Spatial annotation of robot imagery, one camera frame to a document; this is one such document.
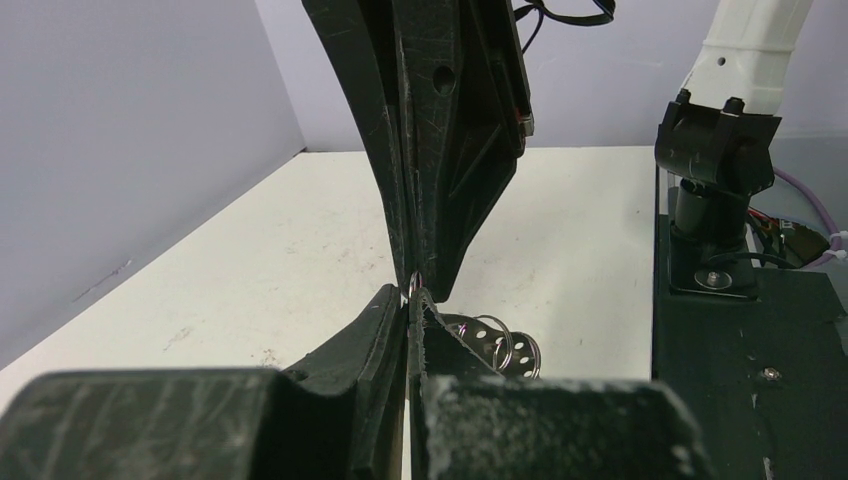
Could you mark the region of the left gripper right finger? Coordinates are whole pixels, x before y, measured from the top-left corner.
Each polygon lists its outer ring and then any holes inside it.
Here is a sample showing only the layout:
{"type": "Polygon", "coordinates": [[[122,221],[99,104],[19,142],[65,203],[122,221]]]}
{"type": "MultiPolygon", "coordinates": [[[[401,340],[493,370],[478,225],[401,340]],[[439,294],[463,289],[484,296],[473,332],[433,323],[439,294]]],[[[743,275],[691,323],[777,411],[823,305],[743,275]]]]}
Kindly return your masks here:
{"type": "Polygon", "coordinates": [[[409,298],[415,479],[709,479],[700,428],[659,382],[510,379],[409,298]]]}

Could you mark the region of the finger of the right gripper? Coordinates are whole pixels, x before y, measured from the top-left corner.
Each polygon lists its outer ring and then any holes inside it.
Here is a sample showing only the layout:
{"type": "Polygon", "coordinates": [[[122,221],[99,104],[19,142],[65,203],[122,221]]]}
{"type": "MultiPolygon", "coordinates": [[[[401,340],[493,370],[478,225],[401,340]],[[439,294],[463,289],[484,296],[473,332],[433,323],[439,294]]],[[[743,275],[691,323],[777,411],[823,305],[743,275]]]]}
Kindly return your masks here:
{"type": "Polygon", "coordinates": [[[302,3],[353,115],[380,193],[398,287],[410,288],[410,216],[402,175],[398,67],[390,1],[302,3]]]}
{"type": "Polygon", "coordinates": [[[525,151],[529,87],[508,1],[395,1],[401,279],[446,301],[525,151]]]}

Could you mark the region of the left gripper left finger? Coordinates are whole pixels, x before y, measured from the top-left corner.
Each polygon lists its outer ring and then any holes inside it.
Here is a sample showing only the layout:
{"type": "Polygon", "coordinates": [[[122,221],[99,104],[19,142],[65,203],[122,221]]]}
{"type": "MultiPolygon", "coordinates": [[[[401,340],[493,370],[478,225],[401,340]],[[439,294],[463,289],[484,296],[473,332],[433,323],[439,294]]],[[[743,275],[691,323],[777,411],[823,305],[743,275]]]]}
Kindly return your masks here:
{"type": "Polygon", "coordinates": [[[397,479],[406,310],[383,286],[284,369],[44,374],[1,419],[5,479],[397,479]]]}

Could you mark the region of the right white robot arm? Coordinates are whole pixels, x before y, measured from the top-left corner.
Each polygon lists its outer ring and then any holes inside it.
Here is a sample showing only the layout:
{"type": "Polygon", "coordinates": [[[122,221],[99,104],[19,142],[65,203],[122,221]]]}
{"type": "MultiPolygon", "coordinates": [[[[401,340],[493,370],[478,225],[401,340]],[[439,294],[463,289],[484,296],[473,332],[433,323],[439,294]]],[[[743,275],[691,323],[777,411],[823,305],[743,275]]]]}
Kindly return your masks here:
{"type": "MultiPolygon", "coordinates": [[[[654,158],[680,184],[670,218],[674,292],[754,299],[751,198],[775,179],[770,144],[807,1],[723,1],[658,127],[654,158]]],[[[307,1],[381,195],[401,290],[447,300],[474,236],[534,132],[517,24],[574,27],[543,1],[307,1]]]]}

